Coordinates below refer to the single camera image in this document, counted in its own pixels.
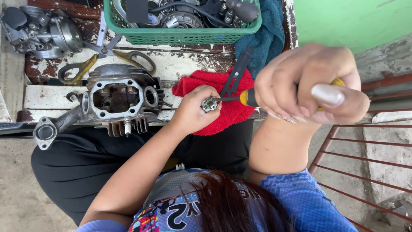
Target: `basket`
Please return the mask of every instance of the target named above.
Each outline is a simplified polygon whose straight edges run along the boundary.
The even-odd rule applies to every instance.
[[[251,1],[259,6],[259,0]],[[107,26],[112,31],[124,35],[133,45],[234,43],[244,35],[258,31],[262,24],[259,14],[257,19],[245,24],[243,28],[128,28],[112,0],[104,0],[103,4]]]

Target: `blue shirt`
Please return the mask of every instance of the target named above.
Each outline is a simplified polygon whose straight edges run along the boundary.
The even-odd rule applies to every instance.
[[[196,178],[192,179],[198,172],[208,171],[190,168],[161,175],[154,185],[155,190],[152,190],[142,209],[135,215],[130,228],[112,220],[97,220],[84,224],[77,232],[200,231],[197,224],[199,202],[196,193],[185,196],[181,192],[179,194],[181,188],[190,188],[184,184],[188,178],[191,182],[198,181]],[[259,186],[280,201],[297,231],[357,231],[325,195],[307,169],[287,175],[269,175]],[[248,200],[253,198],[253,194],[248,194],[247,191],[242,196]]]

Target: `black pants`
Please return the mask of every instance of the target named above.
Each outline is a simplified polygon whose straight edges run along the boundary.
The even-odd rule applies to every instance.
[[[103,185],[159,129],[150,127],[147,133],[126,138],[109,137],[104,129],[77,128],[59,135],[49,150],[36,147],[31,165],[44,192],[79,225]],[[242,174],[248,166],[252,129],[249,119],[212,136],[189,135],[172,156],[186,168]]]

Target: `red towel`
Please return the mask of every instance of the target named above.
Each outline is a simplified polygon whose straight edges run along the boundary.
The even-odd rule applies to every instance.
[[[221,92],[229,74],[232,72],[231,68],[226,73],[212,73],[202,70],[197,70],[189,77],[182,77],[179,83],[172,88],[172,93],[175,96],[183,97],[187,93],[194,90],[199,85],[210,85]],[[254,81],[250,75],[249,70],[245,70],[242,79],[240,79],[239,87],[234,96],[239,96],[243,90],[250,89],[254,86]],[[220,116],[205,128],[193,133],[194,135],[214,135],[223,131],[230,125],[240,123],[249,118],[255,110],[254,107],[245,106],[240,101],[223,102]]]

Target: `person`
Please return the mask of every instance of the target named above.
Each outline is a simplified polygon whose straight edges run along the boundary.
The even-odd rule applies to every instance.
[[[336,77],[346,86],[330,85]],[[253,139],[252,120],[212,136],[191,135],[222,106],[205,113],[201,102],[220,96],[201,85],[162,128],[129,138],[74,129],[51,149],[36,148],[32,167],[79,232],[356,231],[306,166],[321,124],[354,123],[365,115],[369,99],[360,89],[350,50],[311,43],[260,71],[255,97],[269,117]],[[170,157],[184,168],[161,174]]]

